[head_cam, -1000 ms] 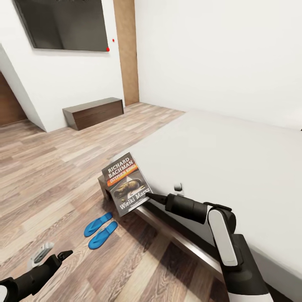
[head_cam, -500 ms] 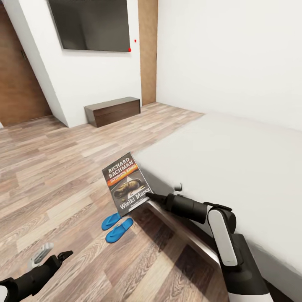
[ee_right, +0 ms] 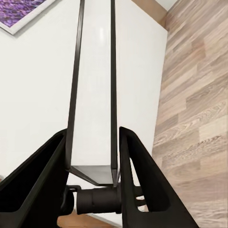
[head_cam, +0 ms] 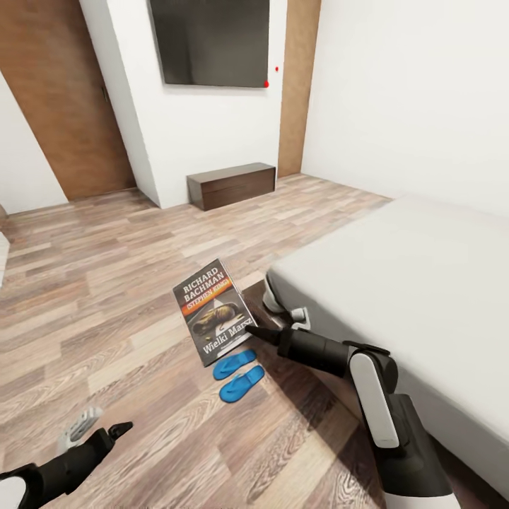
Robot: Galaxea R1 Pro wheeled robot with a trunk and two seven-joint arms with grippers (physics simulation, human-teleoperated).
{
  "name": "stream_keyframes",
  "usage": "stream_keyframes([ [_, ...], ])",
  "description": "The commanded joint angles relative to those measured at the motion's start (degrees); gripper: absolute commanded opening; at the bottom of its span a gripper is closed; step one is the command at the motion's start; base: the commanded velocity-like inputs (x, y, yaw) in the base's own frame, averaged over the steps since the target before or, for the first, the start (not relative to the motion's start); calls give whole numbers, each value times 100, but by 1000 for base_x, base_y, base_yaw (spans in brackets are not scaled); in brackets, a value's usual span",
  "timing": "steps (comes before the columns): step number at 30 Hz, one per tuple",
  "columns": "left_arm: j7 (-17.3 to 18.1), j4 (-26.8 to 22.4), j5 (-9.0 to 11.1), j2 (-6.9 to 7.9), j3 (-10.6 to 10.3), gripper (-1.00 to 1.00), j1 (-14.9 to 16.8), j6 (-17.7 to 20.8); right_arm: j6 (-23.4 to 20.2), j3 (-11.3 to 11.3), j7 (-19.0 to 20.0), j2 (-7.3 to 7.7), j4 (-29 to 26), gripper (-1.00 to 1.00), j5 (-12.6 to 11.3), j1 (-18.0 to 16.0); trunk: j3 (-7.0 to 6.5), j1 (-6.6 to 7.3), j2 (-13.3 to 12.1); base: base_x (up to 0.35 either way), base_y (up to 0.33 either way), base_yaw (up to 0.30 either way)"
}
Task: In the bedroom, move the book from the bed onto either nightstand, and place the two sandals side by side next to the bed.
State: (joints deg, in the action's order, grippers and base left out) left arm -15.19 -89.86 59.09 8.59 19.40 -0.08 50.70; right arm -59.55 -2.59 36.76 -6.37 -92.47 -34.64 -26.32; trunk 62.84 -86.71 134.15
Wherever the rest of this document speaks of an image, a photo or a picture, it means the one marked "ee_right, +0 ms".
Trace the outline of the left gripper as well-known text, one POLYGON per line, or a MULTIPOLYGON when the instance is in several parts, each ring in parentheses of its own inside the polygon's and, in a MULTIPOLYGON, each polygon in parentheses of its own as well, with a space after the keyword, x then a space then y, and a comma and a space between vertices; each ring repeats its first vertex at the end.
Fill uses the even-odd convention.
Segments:
MULTIPOLYGON (((143 196, 141 186, 134 186, 136 197, 143 196)), ((136 199, 137 206, 146 204, 143 199, 136 199)), ((98 187, 92 189, 92 212, 122 214, 121 182, 116 187, 98 187)))

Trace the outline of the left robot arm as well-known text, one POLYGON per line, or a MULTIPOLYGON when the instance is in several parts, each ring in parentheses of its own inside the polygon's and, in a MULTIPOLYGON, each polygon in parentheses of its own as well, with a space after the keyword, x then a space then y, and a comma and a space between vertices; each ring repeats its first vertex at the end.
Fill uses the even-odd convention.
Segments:
MULTIPOLYGON (((80 185, 66 185, 58 216, 70 215, 73 212, 75 203, 73 192, 76 191, 76 212, 78 215, 108 212, 122 214, 120 172, 121 167, 118 165, 116 187, 82 189, 80 185)), ((143 196, 141 186, 134 186, 134 188, 136 197, 143 196)), ((137 206, 146 204, 143 199, 136 199, 136 201, 137 206)), ((56 228, 61 228, 59 223, 56 224, 56 228)))

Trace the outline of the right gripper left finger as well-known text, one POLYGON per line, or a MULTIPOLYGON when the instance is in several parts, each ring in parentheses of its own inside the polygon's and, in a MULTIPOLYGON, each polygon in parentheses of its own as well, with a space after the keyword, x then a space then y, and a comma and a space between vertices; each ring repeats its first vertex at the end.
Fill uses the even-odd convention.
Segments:
POLYGON ((0 183, 0 228, 56 228, 69 173, 67 128, 57 132, 0 183))

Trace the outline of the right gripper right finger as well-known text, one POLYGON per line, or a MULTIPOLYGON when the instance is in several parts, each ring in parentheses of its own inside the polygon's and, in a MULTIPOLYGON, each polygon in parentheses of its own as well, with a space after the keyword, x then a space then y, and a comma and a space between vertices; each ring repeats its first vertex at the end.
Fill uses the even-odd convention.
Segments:
POLYGON ((138 135, 119 127, 123 228, 199 228, 138 135), (130 158, 148 212, 137 208, 130 158))

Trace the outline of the hardback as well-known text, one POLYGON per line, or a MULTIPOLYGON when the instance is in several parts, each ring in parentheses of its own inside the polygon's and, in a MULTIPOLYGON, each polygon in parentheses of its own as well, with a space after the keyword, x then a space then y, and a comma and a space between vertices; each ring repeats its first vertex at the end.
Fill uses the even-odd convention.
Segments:
POLYGON ((64 170, 116 187, 115 0, 80 0, 64 170))

